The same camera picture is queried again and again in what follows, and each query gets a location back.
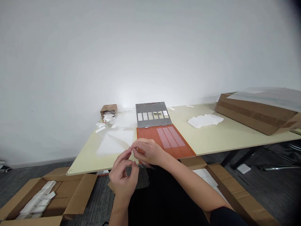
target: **sleeve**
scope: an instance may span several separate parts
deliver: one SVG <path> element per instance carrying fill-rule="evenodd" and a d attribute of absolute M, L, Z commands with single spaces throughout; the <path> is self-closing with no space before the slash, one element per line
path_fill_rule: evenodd
<path fill-rule="evenodd" d="M 227 207 L 221 207 L 211 212 L 210 225 L 247 226 L 244 220 L 236 212 Z"/>

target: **orange tray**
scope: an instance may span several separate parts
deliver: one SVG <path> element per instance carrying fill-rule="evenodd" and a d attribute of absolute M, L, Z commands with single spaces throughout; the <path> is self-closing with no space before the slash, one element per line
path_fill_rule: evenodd
<path fill-rule="evenodd" d="M 192 148 L 173 124 L 137 128 L 137 138 L 153 139 L 164 151 L 175 159 L 185 159 L 196 156 Z"/>

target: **floor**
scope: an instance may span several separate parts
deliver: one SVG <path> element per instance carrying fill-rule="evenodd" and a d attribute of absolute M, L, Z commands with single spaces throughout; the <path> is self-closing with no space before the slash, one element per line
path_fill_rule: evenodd
<path fill-rule="evenodd" d="M 282 152 L 283 148 L 274 145 L 271 149 Z M 232 162 L 236 162 L 247 152 L 240 150 Z M 208 164 L 220 163 L 228 152 L 205 155 Z M 287 164 L 286 161 L 261 149 L 256 152 L 247 164 L 252 170 L 241 174 L 226 166 L 229 173 L 273 216 L 281 225 L 294 225 L 295 216 L 300 204 L 301 169 L 285 169 L 262 172 L 257 164 Z M 0 207 L 2 207 L 29 179 L 42 177 L 58 167 L 71 166 L 72 162 L 55 163 L 44 166 L 14 169 L 7 174 L 0 174 Z M 114 194 L 107 186 L 108 176 L 99 177 L 83 215 L 75 216 L 71 221 L 64 221 L 61 225 L 102 225 L 109 221 L 113 205 Z M 137 188 L 148 186 L 145 169 L 140 169 Z"/>

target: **table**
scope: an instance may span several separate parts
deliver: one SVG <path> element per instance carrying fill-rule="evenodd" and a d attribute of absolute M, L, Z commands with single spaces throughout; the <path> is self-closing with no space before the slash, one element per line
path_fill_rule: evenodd
<path fill-rule="evenodd" d="M 301 135 L 301 129 L 296 129 L 296 130 L 293 130 L 292 132 Z"/>
<path fill-rule="evenodd" d="M 215 112 L 215 105 L 216 104 L 200 104 L 193 105 L 193 108 L 187 106 L 176 106 L 173 107 L 175 110 L 168 109 L 172 123 L 194 150 L 196 155 L 239 150 L 242 148 L 297 140 L 301 138 L 300 135 L 292 132 L 267 136 Z M 220 116 L 224 118 L 224 121 L 216 126 L 207 126 L 201 129 L 196 129 L 187 123 L 188 119 L 193 116 L 204 114 Z M 136 136 L 136 112 L 119 112 L 118 117 L 127 122 L 127 127 L 129 129 L 133 129 Z M 90 173 L 112 168 L 118 154 L 104 157 L 99 157 L 96 154 L 104 135 L 110 129 L 112 128 L 104 129 L 99 133 L 95 133 L 95 131 L 93 131 L 85 146 L 68 170 L 67 175 Z"/>

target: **small cardboard box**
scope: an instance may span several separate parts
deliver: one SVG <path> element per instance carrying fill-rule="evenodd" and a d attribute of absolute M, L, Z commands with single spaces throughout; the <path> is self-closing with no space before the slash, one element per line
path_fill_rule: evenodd
<path fill-rule="evenodd" d="M 57 168 L 40 178 L 29 180 L 18 193 L 0 209 L 1 226 L 15 225 L 60 225 L 63 219 L 71 220 L 83 214 L 94 187 L 97 175 L 80 174 L 66 176 L 69 167 Z M 47 183 L 55 180 L 52 191 L 56 196 L 50 201 L 42 217 L 15 220 L 31 198 Z"/>
<path fill-rule="evenodd" d="M 218 189 L 248 225 L 280 225 L 219 163 L 207 165 L 201 156 L 181 159 L 191 170 L 207 169 Z"/>
<path fill-rule="evenodd" d="M 101 118 L 103 119 L 103 115 L 105 112 L 108 111 L 114 111 L 115 114 L 117 114 L 117 104 L 113 105 L 104 105 L 103 108 L 100 110 Z"/>
<path fill-rule="evenodd" d="M 301 128 L 301 113 L 266 104 L 227 97 L 221 94 L 215 111 L 266 135 Z"/>

